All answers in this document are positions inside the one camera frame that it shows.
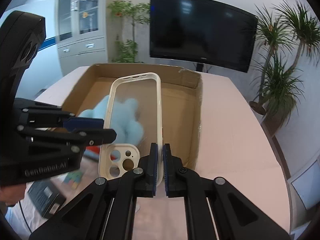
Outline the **person's left hand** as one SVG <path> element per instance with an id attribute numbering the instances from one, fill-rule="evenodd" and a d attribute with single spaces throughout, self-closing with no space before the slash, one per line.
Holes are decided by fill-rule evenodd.
<path id="1" fill-rule="evenodd" d="M 13 206 L 25 197 L 26 184 L 1 187 L 0 199 L 6 206 Z"/>

